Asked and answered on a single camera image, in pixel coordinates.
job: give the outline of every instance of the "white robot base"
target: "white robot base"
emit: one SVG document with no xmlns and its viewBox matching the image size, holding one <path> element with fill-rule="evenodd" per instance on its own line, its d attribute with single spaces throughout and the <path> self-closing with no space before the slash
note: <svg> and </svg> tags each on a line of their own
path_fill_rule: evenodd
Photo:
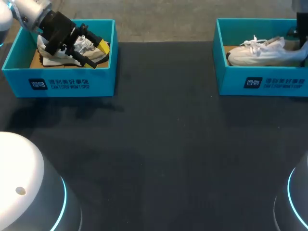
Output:
<svg viewBox="0 0 308 231">
<path fill-rule="evenodd" d="M 0 132 L 0 231 L 80 231 L 78 200 L 39 149 Z"/>
<path fill-rule="evenodd" d="M 308 230 L 308 155 L 293 169 L 274 202 L 277 231 Z"/>
</svg>

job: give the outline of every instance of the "blue cardboard box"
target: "blue cardboard box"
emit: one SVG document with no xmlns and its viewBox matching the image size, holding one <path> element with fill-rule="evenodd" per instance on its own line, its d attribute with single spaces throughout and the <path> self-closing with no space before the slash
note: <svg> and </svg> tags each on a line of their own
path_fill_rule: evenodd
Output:
<svg viewBox="0 0 308 231">
<path fill-rule="evenodd" d="M 2 71 L 16 97 L 102 97 L 113 96 L 118 41 L 114 20 L 73 20 L 110 42 L 107 68 L 29 69 L 37 48 L 37 34 L 21 29 Z"/>
<path fill-rule="evenodd" d="M 227 64 L 224 46 L 244 40 L 285 37 L 293 19 L 217 19 L 213 56 L 221 95 L 308 96 L 307 67 L 237 67 Z"/>
</svg>

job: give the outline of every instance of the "shoe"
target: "shoe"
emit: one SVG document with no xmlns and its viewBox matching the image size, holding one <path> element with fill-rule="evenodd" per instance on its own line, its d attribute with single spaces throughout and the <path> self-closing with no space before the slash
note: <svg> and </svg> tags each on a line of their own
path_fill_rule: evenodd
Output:
<svg viewBox="0 0 308 231">
<path fill-rule="evenodd" d="M 270 40 L 245 41 L 227 53 L 233 66 L 284 66 L 301 62 L 308 56 L 308 41 L 299 48 L 299 41 L 275 37 Z"/>
<path fill-rule="evenodd" d="M 48 41 L 43 38 L 41 35 L 38 36 L 38 51 L 40 53 L 40 62 L 44 67 L 50 66 L 81 66 L 80 62 L 76 59 L 73 59 L 72 56 L 67 56 L 65 50 L 61 51 L 60 49 L 56 52 L 54 56 L 45 51 Z M 75 43 L 75 50 L 82 54 L 83 56 L 88 57 L 96 64 L 102 64 L 108 61 L 109 54 L 105 54 L 98 48 L 94 47 L 93 43 L 85 38 L 85 36 L 79 36 Z"/>
</svg>

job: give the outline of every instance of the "black table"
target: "black table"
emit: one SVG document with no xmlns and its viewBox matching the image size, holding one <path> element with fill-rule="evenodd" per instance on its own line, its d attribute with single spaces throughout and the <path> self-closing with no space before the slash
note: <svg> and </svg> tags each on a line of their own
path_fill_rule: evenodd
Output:
<svg viewBox="0 0 308 231">
<path fill-rule="evenodd" d="M 219 96 L 211 42 L 121 43 L 118 62 L 113 98 L 16 99 L 0 77 L 1 130 L 51 161 L 84 230 L 274 231 L 307 101 Z"/>
</svg>

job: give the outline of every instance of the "blue light ring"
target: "blue light ring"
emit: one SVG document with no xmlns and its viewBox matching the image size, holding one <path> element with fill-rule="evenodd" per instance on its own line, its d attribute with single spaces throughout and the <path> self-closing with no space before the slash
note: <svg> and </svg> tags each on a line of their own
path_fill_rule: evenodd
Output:
<svg viewBox="0 0 308 231">
<path fill-rule="evenodd" d="M 66 200 L 67 200 L 66 186 L 65 186 L 65 183 L 64 183 L 64 180 L 63 180 L 62 177 L 61 177 L 61 180 L 63 182 L 63 187 L 64 187 L 64 202 L 63 202 L 63 206 L 62 206 L 62 210 L 60 212 L 60 215 L 59 215 L 56 223 L 53 225 L 53 227 L 52 227 L 52 229 L 50 231 L 54 231 L 57 228 L 58 224 L 61 221 L 61 218 L 62 218 L 64 210 L 65 210 L 65 206 L 66 206 Z"/>
<path fill-rule="evenodd" d="M 291 177 L 292 177 L 292 174 L 294 172 L 295 168 L 293 169 L 293 171 L 291 172 L 290 176 L 289 176 L 289 180 L 288 180 L 288 187 L 287 187 L 287 190 L 288 190 L 288 197 L 289 197 L 289 201 L 290 201 L 290 205 L 295 213 L 295 215 L 297 216 L 297 218 L 299 219 L 299 221 L 306 227 L 306 229 L 308 229 L 308 225 L 303 221 L 303 219 L 300 217 L 300 215 L 298 214 L 297 210 L 295 209 L 294 205 L 293 205 L 293 202 L 292 202 L 292 199 L 291 199 L 291 195 L 290 195 L 290 181 L 291 181 Z"/>
</svg>

